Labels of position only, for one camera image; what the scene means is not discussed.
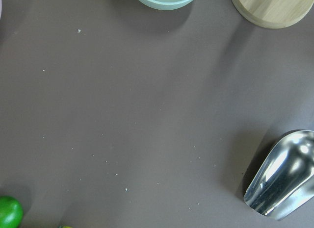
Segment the pink bowl of ice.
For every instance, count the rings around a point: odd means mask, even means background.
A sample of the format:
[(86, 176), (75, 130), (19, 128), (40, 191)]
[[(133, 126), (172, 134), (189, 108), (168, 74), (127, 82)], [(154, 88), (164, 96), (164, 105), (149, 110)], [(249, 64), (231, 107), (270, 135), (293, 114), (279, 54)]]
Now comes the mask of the pink bowl of ice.
[(2, 0), (0, 0), (0, 18), (1, 18), (1, 15), (2, 15)]

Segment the wooden mug tree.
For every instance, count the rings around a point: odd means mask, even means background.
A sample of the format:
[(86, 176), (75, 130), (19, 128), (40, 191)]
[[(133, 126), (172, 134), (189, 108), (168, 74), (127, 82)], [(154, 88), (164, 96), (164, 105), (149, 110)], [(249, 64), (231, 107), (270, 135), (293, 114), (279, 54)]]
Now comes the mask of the wooden mug tree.
[(314, 0), (231, 0), (249, 22), (269, 29), (282, 29), (302, 20)]

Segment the metal ice scoop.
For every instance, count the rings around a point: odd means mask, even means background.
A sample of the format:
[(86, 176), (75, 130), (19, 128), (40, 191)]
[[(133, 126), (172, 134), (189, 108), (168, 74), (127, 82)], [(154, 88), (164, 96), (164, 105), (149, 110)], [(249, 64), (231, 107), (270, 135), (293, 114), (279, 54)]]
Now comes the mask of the metal ice scoop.
[(314, 132), (285, 133), (272, 146), (247, 187), (244, 202), (280, 221), (314, 196)]

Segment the green lime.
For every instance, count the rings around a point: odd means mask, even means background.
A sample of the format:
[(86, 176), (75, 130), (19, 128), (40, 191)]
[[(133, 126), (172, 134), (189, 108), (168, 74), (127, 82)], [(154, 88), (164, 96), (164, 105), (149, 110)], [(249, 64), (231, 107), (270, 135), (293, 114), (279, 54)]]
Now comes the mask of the green lime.
[(17, 228), (22, 219), (24, 211), (20, 202), (11, 196), (0, 197), (0, 227)]

